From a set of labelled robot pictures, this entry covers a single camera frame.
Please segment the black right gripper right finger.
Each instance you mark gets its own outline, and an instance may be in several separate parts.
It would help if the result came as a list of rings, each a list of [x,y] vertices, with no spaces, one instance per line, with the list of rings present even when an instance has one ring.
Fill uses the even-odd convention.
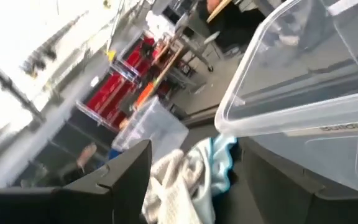
[[[358,191],[239,140],[247,184],[266,224],[358,224]]]

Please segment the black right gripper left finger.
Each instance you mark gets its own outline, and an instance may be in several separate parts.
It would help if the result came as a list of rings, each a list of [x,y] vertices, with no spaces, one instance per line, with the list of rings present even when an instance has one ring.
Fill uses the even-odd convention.
[[[0,224],[145,224],[151,163],[146,139],[64,187],[0,189]]]

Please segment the light blue microfiber towel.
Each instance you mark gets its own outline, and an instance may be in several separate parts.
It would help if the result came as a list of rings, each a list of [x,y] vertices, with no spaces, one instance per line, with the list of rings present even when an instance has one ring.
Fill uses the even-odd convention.
[[[203,172],[192,196],[193,206],[202,224],[214,224],[213,197],[227,192],[231,187],[228,173],[233,167],[231,149],[235,144],[237,138],[219,135],[199,141],[188,153],[203,164]]]

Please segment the white microfiber towel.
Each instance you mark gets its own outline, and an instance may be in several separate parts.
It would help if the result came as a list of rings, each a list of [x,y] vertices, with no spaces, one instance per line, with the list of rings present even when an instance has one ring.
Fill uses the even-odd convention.
[[[175,149],[150,170],[142,205],[147,224],[214,224],[208,153]]]

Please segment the clear plastic bin with label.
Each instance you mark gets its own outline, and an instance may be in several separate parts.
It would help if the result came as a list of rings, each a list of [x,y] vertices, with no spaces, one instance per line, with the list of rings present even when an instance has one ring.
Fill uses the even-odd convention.
[[[259,25],[214,119],[358,191],[358,0],[286,0]]]

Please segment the red tool cabinet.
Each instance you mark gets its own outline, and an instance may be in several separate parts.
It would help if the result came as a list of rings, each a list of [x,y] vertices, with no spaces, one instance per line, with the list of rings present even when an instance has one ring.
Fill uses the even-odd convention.
[[[160,73],[154,59],[166,46],[163,40],[141,37],[121,54],[116,54],[107,71],[107,80],[97,88],[96,93],[86,102],[86,106],[102,117],[114,129],[119,129],[134,109],[135,100],[148,83]]]

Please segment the orange object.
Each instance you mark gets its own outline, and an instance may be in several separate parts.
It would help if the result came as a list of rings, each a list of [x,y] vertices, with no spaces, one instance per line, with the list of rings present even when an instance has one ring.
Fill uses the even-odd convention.
[[[140,93],[139,97],[135,100],[134,108],[137,109],[139,106],[141,106],[143,102],[151,95],[153,90],[154,83],[148,83],[145,89]]]

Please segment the black metal pole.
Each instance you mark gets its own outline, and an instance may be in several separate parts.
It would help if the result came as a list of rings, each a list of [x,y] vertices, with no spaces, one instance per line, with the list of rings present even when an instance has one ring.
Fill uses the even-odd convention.
[[[29,111],[32,116],[39,122],[43,123],[45,121],[45,116],[35,107],[33,102],[31,102],[25,94],[18,89],[12,79],[7,76],[0,69],[0,84],[1,90],[8,91],[12,96],[14,96],[22,105],[22,107]]]

